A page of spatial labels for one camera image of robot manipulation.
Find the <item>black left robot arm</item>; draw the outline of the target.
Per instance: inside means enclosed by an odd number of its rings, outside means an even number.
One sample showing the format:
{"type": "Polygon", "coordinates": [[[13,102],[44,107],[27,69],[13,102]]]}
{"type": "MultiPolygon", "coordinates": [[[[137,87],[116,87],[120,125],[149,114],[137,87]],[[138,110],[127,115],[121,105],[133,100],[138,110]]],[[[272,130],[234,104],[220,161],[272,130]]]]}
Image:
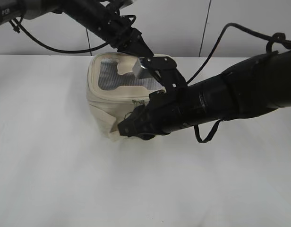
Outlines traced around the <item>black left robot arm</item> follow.
{"type": "Polygon", "coordinates": [[[142,33],[133,27],[137,17],[120,14],[121,9],[131,4],[132,0],[0,0],[0,26],[10,23],[15,32],[24,32],[35,43],[57,53],[94,52],[109,45],[120,53],[152,57],[154,54],[143,40],[142,33]],[[22,21],[48,13],[66,14],[101,38],[103,44],[76,51],[59,50],[45,45],[22,26],[22,21]]]}

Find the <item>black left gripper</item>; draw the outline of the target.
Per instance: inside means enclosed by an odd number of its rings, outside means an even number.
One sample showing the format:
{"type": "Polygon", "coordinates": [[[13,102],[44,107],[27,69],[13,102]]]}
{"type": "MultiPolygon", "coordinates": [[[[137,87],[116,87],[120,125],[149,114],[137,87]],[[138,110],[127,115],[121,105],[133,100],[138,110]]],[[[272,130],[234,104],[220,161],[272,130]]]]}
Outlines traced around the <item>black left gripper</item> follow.
{"type": "Polygon", "coordinates": [[[104,18],[99,24],[93,24],[89,31],[120,53],[153,57],[153,52],[144,42],[141,32],[133,27],[136,18],[135,15],[115,14],[104,18]]]}

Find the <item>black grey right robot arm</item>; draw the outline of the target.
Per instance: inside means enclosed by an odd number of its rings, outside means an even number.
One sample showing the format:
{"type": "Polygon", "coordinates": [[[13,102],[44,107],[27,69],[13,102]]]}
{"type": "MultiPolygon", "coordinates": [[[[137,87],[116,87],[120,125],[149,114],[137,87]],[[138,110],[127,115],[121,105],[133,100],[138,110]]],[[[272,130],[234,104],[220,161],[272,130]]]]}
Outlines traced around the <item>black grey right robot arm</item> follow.
{"type": "Polygon", "coordinates": [[[291,51],[246,59],[191,86],[175,62],[155,57],[147,64],[159,71],[164,90],[152,92],[148,104],[118,124],[121,136],[150,140],[193,127],[197,141],[207,143],[223,121],[291,107],[291,51]]]}

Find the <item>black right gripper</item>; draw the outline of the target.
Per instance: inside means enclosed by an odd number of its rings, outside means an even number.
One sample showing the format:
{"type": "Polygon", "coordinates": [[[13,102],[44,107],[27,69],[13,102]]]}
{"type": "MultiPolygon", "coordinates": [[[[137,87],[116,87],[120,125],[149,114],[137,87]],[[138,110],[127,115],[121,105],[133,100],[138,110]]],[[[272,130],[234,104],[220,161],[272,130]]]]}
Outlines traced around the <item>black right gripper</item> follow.
{"type": "Polygon", "coordinates": [[[207,122],[203,85],[192,85],[164,94],[150,94],[146,105],[139,105],[118,124],[120,136],[150,140],[156,135],[194,127],[207,122]]]}

